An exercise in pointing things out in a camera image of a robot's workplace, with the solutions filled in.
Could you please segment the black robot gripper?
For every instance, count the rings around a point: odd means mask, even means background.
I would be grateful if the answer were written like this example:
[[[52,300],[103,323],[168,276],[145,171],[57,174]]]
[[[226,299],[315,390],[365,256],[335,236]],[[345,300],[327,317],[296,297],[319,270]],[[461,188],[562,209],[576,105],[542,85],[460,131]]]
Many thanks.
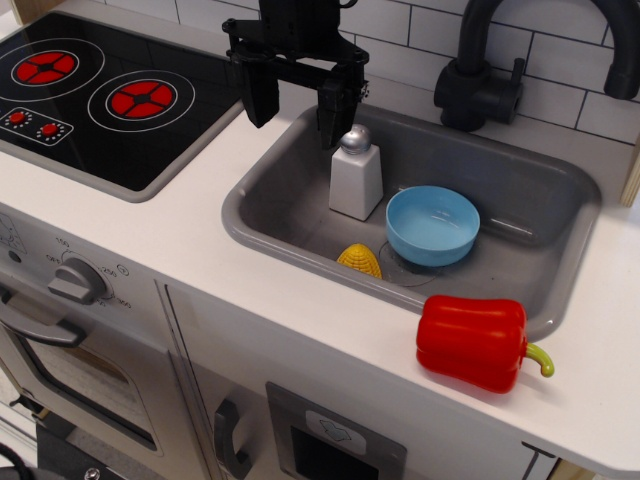
[[[228,19],[228,55],[249,120],[261,128],[279,112],[278,81],[318,91],[322,148],[351,130],[369,54],[339,32],[354,1],[261,1],[257,20]]]

